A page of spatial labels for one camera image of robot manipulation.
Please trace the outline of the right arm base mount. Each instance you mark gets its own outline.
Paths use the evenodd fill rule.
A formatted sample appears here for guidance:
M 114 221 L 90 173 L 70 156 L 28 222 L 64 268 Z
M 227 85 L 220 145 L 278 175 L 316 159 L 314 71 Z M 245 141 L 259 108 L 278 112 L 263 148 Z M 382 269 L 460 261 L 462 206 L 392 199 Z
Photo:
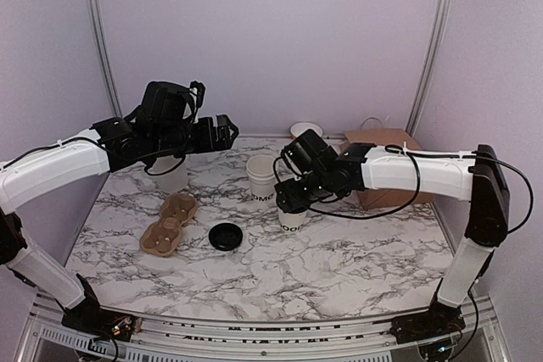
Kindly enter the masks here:
M 459 308 L 436 304 L 423 312 L 395 317 L 389 333 L 398 344 L 403 344 L 447 335 L 465 327 Z

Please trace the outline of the white paper cup with print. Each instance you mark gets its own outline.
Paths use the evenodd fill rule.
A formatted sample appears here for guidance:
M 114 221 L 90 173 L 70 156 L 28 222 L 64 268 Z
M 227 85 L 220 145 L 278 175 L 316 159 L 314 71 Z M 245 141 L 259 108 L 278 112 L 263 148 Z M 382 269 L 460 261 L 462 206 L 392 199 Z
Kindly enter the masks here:
M 278 210 L 278 219 L 280 227 L 287 232 L 296 232 L 305 224 L 307 212 L 299 212 L 296 214 L 286 213 L 281 209 Z

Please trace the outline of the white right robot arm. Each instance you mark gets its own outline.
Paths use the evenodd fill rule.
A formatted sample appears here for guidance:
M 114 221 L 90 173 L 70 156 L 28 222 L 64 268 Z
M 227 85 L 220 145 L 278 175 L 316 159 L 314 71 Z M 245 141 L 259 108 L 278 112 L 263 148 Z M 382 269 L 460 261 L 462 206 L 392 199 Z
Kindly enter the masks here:
M 508 234 L 509 190 L 487 145 L 478 151 L 437 153 L 395 145 L 353 143 L 337 153 L 313 130 L 298 136 L 280 153 L 299 175 L 275 185 L 278 208 L 287 214 L 304 212 L 330 197 L 353 191 L 401 190 L 429 193 L 470 203 L 464 236 L 436 289 L 421 328 L 437 335 L 453 321 L 467 292 L 481 276 L 494 251 Z

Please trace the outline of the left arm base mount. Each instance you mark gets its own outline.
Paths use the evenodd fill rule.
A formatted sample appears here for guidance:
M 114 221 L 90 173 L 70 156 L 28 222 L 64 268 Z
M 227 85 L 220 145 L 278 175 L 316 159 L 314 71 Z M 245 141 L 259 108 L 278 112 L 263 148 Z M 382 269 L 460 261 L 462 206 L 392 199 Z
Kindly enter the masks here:
M 137 322 L 133 315 L 104 309 L 93 291 L 85 291 L 83 300 L 75 307 L 61 309 L 63 326 L 122 342 L 130 341 Z

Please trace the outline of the brown paper takeout bag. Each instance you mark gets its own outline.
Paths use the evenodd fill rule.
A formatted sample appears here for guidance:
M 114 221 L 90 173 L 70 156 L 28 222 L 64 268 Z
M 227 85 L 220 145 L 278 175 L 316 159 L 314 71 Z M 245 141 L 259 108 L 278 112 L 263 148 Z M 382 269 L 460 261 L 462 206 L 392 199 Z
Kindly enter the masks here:
M 345 141 L 339 146 L 343 153 L 353 143 L 371 143 L 378 146 L 394 144 L 406 145 L 411 150 L 421 150 L 418 143 L 402 129 L 383 128 L 358 131 L 347 131 Z M 364 210 L 396 209 L 413 197 L 414 192 L 403 190 L 365 190 L 357 191 L 357 197 Z

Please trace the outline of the stack of white paper cups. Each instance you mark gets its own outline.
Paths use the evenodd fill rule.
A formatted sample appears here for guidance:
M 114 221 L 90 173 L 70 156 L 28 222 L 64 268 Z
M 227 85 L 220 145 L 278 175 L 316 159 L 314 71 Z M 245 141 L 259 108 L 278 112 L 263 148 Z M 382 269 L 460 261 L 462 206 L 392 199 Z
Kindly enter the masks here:
M 246 163 L 251 198 L 260 206 L 275 205 L 274 158 L 271 155 L 255 155 Z

